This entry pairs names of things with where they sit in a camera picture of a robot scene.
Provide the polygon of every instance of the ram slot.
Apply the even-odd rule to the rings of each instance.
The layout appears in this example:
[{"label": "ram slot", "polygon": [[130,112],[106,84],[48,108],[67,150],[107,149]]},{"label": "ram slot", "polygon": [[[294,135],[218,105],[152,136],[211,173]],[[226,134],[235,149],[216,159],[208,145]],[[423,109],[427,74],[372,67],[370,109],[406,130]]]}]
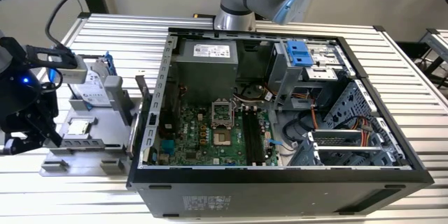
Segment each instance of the ram slot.
[{"label": "ram slot", "polygon": [[263,143],[260,137],[260,126],[256,111],[243,111],[243,131],[246,141],[247,165],[262,165]]}]

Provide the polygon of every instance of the metal workbench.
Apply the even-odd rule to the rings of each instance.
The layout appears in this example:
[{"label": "metal workbench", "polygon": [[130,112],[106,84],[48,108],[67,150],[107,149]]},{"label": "metal workbench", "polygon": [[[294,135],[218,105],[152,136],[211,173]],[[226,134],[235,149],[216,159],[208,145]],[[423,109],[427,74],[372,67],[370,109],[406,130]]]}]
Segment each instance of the metal workbench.
[{"label": "metal workbench", "polygon": [[[115,58],[118,74],[131,96],[139,95],[134,77],[144,74],[155,86],[164,49],[167,28],[212,28],[204,18],[155,18],[96,15],[76,20],[64,43],[78,54],[102,55],[107,50]],[[386,105],[430,169],[436,183],[366,217],[300,219],[240,218],[182,220],[183,222],[314,222],[328,223],[447,223],[448,222],[448,101],[386,32],[372,26],[294,23],[279,26],[258,22],[258,31],[343,36],[366,68]],[[63,123],[70,110],[68,87],[58,91]],[[47,150],[0,158],[0,216],[4,223],[50,221],[139,221],[151,223],[152,215],[140,196],[127,191],[126,177],[40,177],[40,164]]]},{"label": "metal workbench", "polygon": [[426,69],[424,74],[430,77],[434,77],[432,73],[435,72],[436,68],[443,64],[444,61],[448,62],[448,30],[436,30],[434,28],[428,28],[427,30],[427,34],[422,38],[420,42],[428,44],[439,57],[434,60]]}]

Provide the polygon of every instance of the barcode label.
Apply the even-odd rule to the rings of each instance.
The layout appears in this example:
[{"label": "barcode label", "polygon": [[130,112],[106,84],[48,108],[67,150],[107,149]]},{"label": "barcode label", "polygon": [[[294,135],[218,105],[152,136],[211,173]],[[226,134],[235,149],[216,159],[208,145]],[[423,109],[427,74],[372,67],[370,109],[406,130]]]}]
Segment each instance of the barcode label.
[{"label": "barcode label", "polygon": [[195,45],[194,56],[231,58],[231,46],[226,46],[226,45]]}]

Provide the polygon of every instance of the green circuit board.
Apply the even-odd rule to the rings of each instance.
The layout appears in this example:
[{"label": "green circuit board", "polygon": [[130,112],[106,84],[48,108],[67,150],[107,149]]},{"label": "green circuit board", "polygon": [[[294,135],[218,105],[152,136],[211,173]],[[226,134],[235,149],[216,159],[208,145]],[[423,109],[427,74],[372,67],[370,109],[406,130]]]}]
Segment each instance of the green circuit board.
[{"label": "green circuit board", "polygon": [[[228,129],[212,129],[212,107],[184,106],[179,121],[179,134],[175,140],[175,153],[170,156],[170,165],[227,165],[246,166],[246,142],[243,132],[242,110],[235,110],[234,127]],[[270,124],[268,113],[258,113],[260,124]],[[230,142],[216,145],[214,135],[226,132],[230,134]],[[260,132],[260,141],[264,146],[264,134]],[[275,146],[270,146],[272,156],[266,158],[266,165],[278,165]]]}]

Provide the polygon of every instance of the white label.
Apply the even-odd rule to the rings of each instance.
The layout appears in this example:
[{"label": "white label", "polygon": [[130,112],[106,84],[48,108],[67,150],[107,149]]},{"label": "white label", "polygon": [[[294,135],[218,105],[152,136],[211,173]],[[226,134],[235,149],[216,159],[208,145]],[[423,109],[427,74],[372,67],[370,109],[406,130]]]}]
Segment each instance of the white label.
[{"label": "white label", "polygon": [[228,210],[232,196],[183,196],[186,210]]},{"label": "white label", "polygon": [[195,45],[194,56],[231,58],[231,46],[226,46],[226,45]]},{"label": "white label", "polygon": [[264,99],[266,99],[268,102],[271,101],[271,99],[272,99],[272,93],[271,93],[271,92],[267,93]]},{"label": "white label", "polygon": [[102,79],[96,72],[90,70],[86,83],[76,84],[74,86],[83,100],[92,106],[111,106],[110,98],[107,97],[106,89],[102,84]]}]

